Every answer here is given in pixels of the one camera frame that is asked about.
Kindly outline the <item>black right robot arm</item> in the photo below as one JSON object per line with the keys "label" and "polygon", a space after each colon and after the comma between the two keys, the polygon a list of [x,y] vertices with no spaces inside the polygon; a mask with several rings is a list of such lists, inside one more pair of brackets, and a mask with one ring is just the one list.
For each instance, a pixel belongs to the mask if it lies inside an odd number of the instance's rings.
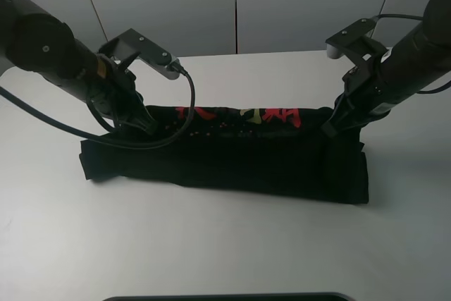
{"label": "black right robot arm", "polygon": [[418,25],[392,49],[367,35],[381,18],[359,19],[326,40],[330,59],[346,56],[354,64],[322,127],[329,137],[385,118],[450,72],[450,0],[429,0]]}

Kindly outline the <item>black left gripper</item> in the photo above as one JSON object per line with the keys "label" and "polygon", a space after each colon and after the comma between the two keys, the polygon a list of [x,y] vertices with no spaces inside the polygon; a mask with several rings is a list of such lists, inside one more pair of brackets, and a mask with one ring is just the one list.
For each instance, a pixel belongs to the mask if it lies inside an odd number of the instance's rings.
{"label": "black left gripper", "polygon": [[158,122],[144,108],[136,91],[136,76],[126,64],[96,64],[86,68],[86,104],[103,125],[113,121],[116,127],[128,125],[153,135]]}

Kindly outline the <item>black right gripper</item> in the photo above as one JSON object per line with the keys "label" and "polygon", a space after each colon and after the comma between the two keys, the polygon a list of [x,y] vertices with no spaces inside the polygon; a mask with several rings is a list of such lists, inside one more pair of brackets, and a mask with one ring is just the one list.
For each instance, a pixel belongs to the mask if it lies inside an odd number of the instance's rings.
{"label": "black right gripper", "polygon": [[327,137],[337,137],[346,131],[347,125],[368,125],[388,116],[390,109],[373,112],[381,104],[379,99],[386,88],[380,73],[381,64],[370,63],[367,69],[348,72],[344,76],[345,90],[335,101],[332,115],[321,126]]}

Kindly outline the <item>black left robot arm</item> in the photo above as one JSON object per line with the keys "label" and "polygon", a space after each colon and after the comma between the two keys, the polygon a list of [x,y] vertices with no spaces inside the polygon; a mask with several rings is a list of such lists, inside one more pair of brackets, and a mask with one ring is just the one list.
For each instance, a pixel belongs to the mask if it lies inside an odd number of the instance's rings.
{"label": "black left robot arm", "polygon": [[1,0],[1,57],[86,103],[99,121],[152,134],[157,122],[125,66],[96,54],[31,0]]}

